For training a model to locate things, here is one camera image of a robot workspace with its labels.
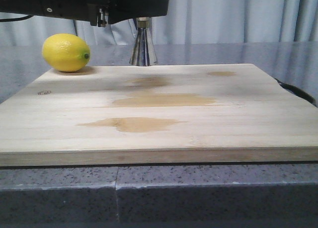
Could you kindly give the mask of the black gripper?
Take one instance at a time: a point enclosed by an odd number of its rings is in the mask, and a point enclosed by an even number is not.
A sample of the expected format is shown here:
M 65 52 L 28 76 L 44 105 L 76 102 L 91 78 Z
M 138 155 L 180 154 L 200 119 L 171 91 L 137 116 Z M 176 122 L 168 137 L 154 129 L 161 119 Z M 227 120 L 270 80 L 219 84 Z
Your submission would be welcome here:
M 165 16 L 169 0 L 0 0 L 0 10 L 87 21 L 104 27 L 131 18 Z

